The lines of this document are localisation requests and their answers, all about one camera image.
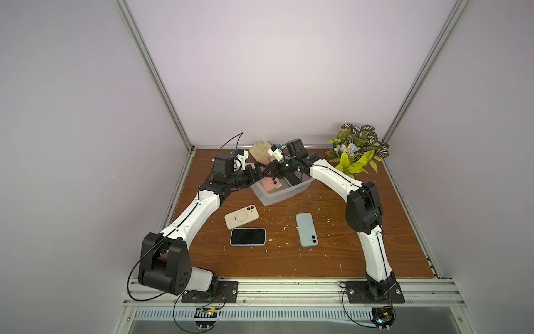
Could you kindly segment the clear plastic storage box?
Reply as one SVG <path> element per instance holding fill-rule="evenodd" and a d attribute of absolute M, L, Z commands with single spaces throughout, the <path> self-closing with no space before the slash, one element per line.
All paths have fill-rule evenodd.
<path fill-rule="evenodd" d="M 250 188 L 264 206 L 270 206 L 304 192 L 313 181 L 313 178 L 304 174 L 303 182 L 296 186 L 291 186 L 286 180 L 280 179 L 282 186 L 271 193 L 264 190 L 261 181 L 254 183 Z"/>

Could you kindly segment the left circuit board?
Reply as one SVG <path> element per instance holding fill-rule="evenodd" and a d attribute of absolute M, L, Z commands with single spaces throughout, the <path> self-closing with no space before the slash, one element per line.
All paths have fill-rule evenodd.
<path fill-rule="evenodd" d="M 199 332 L 211 331 L 218 321 L 217 308 L 196 308 L 193 320 Z"/>

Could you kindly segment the circuit board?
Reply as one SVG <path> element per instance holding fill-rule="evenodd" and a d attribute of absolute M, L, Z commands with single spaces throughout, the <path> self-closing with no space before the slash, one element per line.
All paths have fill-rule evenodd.
<path fill-rule="evenodd" d="M 392 306 L 372 308 L 371 323 L 380 330 L 386 329 L 389 331 L 395 321 L 396 312 Z"/>
<path fill-rule="evenodd" d="M 217 308 L 196 308 L 193 320 L 199 332 L 211 331 L 218 321 Z"/>

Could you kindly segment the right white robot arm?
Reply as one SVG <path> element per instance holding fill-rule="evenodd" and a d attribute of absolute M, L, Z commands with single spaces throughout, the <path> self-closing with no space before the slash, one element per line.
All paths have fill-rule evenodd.
<path fill-rule="evenodd" d="M 316 154 L 272 161 L 263 174 L 267 178 L 285 178 L 294 172 L 322 182 L 345 200 L 345 220 L 356 231 L 364 252 L 368 290 L 374 299 L 384 299 L 396 285 L 396 278 L 383 242 L 383 206 L 378 188 L 372 182 L 364 184 L 350 178 Z"/>

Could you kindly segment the mint green case phone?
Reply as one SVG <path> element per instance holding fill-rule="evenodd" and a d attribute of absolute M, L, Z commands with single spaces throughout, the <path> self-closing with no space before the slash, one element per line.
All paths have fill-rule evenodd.
<path fill-rule="evenodd" d="M 310 213 L 300 213 L 296 215 L 296 223 L 300 245 L 302 247 L 313 247 L 318 245 L 317 232 L 315 230 L 313 217 Z"/>

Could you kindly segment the yellow rubber glove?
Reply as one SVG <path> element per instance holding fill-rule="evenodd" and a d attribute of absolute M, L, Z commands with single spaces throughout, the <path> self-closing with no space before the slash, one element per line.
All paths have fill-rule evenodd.
<path fill-rule="evenodd" d="M 272 161 L 269 150 L 272 145 L 268 141 L 254 144 L 249 150 L 250 155 L 259 163 L 263 165 L 269 165 Z"/>

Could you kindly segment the cream magsafe case phone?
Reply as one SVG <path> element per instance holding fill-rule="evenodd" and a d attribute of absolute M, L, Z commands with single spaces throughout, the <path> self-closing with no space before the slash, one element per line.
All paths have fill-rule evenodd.
<path fill-rule="evenodd" d="M 228 230 L 239 228 L 259 218 L 255 205 L 249 205 L 225 215 L 225 224 Z"/>

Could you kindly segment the black screen lilac phone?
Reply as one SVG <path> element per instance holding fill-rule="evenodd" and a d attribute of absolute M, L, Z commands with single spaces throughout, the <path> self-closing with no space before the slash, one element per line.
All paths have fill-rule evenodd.
<path fill-rule="evenodd" d="M 231 246 L 264 246 L 266 244 L 265 228 L 232 229 L 229 243 Z"/>

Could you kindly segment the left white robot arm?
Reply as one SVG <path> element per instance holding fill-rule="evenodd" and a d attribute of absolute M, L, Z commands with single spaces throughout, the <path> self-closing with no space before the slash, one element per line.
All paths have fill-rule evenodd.
<path fill-rule="evenodd" d="M 232 167 L 215 168 L 174 222 L 143 239 L 140 260 L 135 265 L 139 270 L 139 284 L 176 296 L 199 292 L 208 299 L 215 298 L 219 291 L 216 273 L 194 267 L 189 248 L 208 218 L 233 190 L 248 188 L 263 176 L 258 163 L 248 164 L 238 171 Z"/>

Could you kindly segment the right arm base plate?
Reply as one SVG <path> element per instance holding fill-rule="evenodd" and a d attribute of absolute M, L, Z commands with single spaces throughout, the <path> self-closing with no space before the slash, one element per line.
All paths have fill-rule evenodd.
<path fill-rule="evenodd" d="M 367 281 L 346 281 L 349 303 L 405 303 L 405 297 L 398 282 L 370 283 Z"/>

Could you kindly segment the pink case phone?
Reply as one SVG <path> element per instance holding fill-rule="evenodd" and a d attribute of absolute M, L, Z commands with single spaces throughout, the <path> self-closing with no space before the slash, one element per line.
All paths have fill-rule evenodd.
<path fill-rule="evenodd" d="M 271 193 L 271 192 L 275 191 L 277 188 L 280 188 L 282 186 L 281 182 L 280 182 L 280 179 L 279 178 L 273 178 L 273 177 L 263 178 L 261 180 L 261 183 L 262 183 L 262 186 L 263 186 L 264 190 L 267 193 Z"/>

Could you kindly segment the artificial plant in vase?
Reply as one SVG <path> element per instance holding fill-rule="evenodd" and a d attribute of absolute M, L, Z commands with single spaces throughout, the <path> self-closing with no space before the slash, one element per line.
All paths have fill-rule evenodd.
<path fill-rule="evenodd" d="M 367 168 L 378 172 L 377 162 L 389 156 L 389 143 L 380 140 L 371 125 L 357 127 L 346 123 L 329 142 L 332 149 L 327 153 L 328 161 L 350 178 L 368 173 Z"/>

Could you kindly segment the aluminium front rail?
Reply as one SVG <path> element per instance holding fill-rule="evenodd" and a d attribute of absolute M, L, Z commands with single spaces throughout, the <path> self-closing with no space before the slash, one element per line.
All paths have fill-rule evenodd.
<path fill-rule="evenodd" d="M 227 278 L 223 281 L 239 282 L 237 302 L 214 303 L 214 306 L 466 306 L 451 279 L 399 279 L 398 283 L 406 300 L 402 304 L 349 303 L 347 289 L 341 278 Z"/>

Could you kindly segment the right circuit board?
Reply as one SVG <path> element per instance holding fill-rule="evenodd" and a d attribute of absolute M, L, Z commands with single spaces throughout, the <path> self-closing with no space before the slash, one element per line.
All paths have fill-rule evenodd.
<path fill-rule="evenodd" d="M 380 330 L 386 329 L 389 331 L 395 321 L 396 312 L 392 306 L 372 308 L 371 323 Z"/>

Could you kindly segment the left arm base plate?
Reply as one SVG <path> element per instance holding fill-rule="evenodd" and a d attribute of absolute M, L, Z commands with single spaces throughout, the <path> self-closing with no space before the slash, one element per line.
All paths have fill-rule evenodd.
<path fill-rule="evenodd" d="M 238 281 L 219 281 L 217 288 L 212 288 L 210 292 L 186 291 L 181 302 L 184 304 L 234 304 L 237 302 L 239 292 Z"/>

